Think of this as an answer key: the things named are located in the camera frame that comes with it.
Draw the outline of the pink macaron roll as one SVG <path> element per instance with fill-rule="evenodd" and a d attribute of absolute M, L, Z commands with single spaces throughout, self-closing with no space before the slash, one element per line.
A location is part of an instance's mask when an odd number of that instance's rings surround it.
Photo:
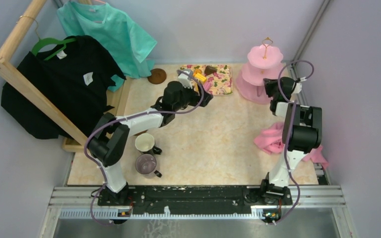
<path fill-rule="evenodd" d="M 211 82 L 205 82 L 204 85 L 203 85 L 203 88 L 206 92 L 210 93 L 210 89 L 212 87 L 212 83 Z"/>

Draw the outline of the pink three-tier cake stand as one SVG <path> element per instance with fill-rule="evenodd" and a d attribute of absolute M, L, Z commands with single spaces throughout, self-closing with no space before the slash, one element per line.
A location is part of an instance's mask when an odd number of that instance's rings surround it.
<path fill-rule="evenodd" d="M 265 91 L 263 80 L 278 78 L 283 66 L 283 54 L 267 37 L 262 40 L 261 45 L 251 48 L 247 59 L 239 76 L 234 80 L 235 86 L 244 99 L 258 104 L 269 104 L 271 98 Z"/>

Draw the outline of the chocolate cake slice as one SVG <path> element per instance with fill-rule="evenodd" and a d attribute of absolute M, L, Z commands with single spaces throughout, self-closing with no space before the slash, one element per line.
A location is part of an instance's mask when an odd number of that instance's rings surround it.
<path fill-rule="evenodd" d="M 206 76 L 211 75 L 211 74 L 216 73 L 216 72 L 217 72 L 217 68 L 216 68 L 216 67 L 213 67 L 213 66 L 211 66 L 211 65 L 207 65 L 207 66 L 205 67 L 205 69 L 204 69 L 204 74 L 205 74 Z"/>

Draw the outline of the floral serving tray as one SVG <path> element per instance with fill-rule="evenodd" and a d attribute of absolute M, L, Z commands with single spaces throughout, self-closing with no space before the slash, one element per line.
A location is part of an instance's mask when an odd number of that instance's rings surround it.
<path fill-rule="evenodd" d="M 206 76 L 204 69 L 207 65 L 217 68 L 217 72 Z M 196 68 L 201 69 L 202 75 L 206 77 L 206 82 L 211 82 L 212 87 L 210 93 L 213 96 L 226 96 L 233 93 L 232 88 L 232 68 L 229 64 L 184 64 L 179 69 L 191 69 L 194 71 Z"/>

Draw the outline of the pink cloth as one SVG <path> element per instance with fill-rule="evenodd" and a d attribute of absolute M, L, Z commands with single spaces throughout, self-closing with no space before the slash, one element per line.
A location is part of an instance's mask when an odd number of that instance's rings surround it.
<path fill-rule="evenodd" d="M 284 150 L 282 141 L 282 133 L 284 122 L 276 122 L 266 129 L 262 129 L 260 134 L 254 139 L 254 144 L 267 154 L 281 154 Z M 302 160 L 311 160 L 314 163 L 319 163 L 324 169 L 329 166 L 329 162 L 322 154 L 323 146 L 320 145 L 316 149 L 312 149 Z"/>

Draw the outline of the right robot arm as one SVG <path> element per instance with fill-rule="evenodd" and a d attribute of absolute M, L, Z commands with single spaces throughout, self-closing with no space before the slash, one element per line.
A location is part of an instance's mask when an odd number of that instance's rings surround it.
<path fill-rule="evenodd" d="M 262 180 L 259 197 L 265 204 L 291 204 L 288 186 L 292 172 L 306 155 L 321 144 L 322 109 L 288 101 L 293 93 L 301 91 L 305 78 L 265 78 L 263 81 L 267 96 L 272 98 L 271 112 L 283 117 L 285 121 L 282 132 L 283 153 Z"/>

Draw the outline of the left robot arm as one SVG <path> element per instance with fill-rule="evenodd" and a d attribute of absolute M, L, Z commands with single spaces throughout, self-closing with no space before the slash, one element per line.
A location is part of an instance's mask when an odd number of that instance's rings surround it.
<path fill-rule="evenodd" d="M 102 172 L 103 188 L 117 205 L 128 201 L 127 180 L 121 169 L 121 157 L 129 137 L 169 124 L 176 115 L 186 114 L 186 107 L 193 110 L 205 107 L 213 99 L 199 84 L 198 91 L 186 88 L 178 81 L 169 82 L 163 95 L 145 111 L 129 116 L 116 117 L 104 114 L 84 145 L 84 155 L 96 163 Z"/>

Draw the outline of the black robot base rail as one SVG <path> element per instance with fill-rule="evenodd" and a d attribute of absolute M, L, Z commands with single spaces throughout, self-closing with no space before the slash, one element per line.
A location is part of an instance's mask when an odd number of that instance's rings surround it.
<path fill-rule="evenodd" d="M 290 191 L 284 195 L 263 191 L 261 185 L 157 186 L 129 185 L 118 194 L 103 189 L 99 206 L 127 206 L 134 215 L 233 215 L 248 214 L 252 206 L 292 205 Z"/>

